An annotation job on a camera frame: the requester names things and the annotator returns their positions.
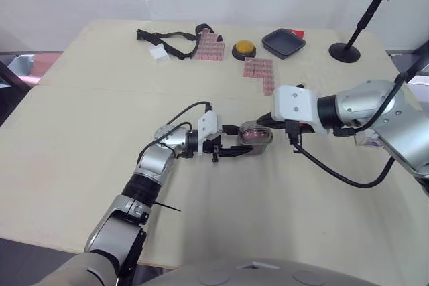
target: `black cable tie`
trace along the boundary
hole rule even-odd
[[[182,212],[180,209],[177,209],[177,208],[171,207],[171,206],[167,206],[166,204],[162,204],[161,202],[154,201],[154,204],[157,204],[158,206],[161,206],[161,207],[165,207],[165,208],[168,208],[168,209],[172,209],[172,210],[175,210],[175,211]]]

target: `white table surface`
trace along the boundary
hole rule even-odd
[[[192,31],[194,24],[96,21],[70,45],[0,127],[0,237],[80,252],[130,178],[139,150],[180,109],[210,100],[224,124],[270,110],[261,80],[242,77],[229,53],[241,38],[259,46],[271,28],[212,26],[226,42],[224,62],[157,66],[137,28]],[[333,31],[306,31],[307,45],[275,59],[279,83],[334,94],[397,73],[376,39],[358,39],[362,58],[343,64],[327,53]],[[175,40],[175,45],[192,45]],[[202,113],[186,116],[195,125]],[[306,148],[354,180],[379,174],[388,155],[352,139],[306,135]],[[381,285],[428,281],[428,199],[395,164],[385,182],[359,190],[292,153],[284,134],[259,157],[181,159],[154,207],[141,263],[176,266],[219,257],[292,259]]]

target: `red object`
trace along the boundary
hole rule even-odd
[[[304,32],[302,30],[294,30],[294,29],[288,29],[291,33],[294,33],[299,38],[304,38]]]

